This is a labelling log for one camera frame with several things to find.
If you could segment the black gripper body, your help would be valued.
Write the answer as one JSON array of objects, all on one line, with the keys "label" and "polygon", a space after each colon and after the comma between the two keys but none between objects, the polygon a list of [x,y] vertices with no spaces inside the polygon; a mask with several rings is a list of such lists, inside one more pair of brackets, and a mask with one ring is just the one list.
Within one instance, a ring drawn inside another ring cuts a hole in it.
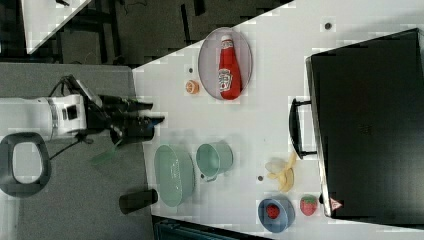
[{"label": "black gripper body", "polygon": [[143,125],[139,111],[129,112],[128,106],[137,100],[110,95],[101,95],[102,106],[92,99],[85,98],[86,135],[94,135],[108,130],[112,142],[120,145],[150,141],[155,134],[155,125]]}]

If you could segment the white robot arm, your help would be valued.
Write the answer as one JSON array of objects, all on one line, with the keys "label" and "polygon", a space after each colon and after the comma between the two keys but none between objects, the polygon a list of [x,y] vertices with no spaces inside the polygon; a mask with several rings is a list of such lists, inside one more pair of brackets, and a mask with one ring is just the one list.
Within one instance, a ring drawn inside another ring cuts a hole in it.
[{"label": "white robot arm", "polygon": [[149,141],[164,118],[139,116],[152,105],[103,95],[95,102],[79,94],[1,100],[1,191],[25,198],[40,192],[51,176],[46,143],[71,139],[90,144],[110,133],[117,146]]}]

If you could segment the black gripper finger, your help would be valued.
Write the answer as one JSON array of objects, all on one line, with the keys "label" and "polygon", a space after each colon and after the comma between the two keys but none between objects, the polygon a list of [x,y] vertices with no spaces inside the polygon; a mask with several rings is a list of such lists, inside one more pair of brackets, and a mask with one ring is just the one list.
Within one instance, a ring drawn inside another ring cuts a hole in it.
[{"label": "black gripper finger", "polygon": [[163,116],[159,117],[148,117],[148,116],[142,116],[139,118],[139,121],[143,125],[157,125],[162,123],[165,120]]},{"label": "black gripper finger", "polygon": [[152,103],[143,103],[143,102],[131,102],[128,106],[129,112],[142,111],[142,110],[151,110],[153,108]]}]

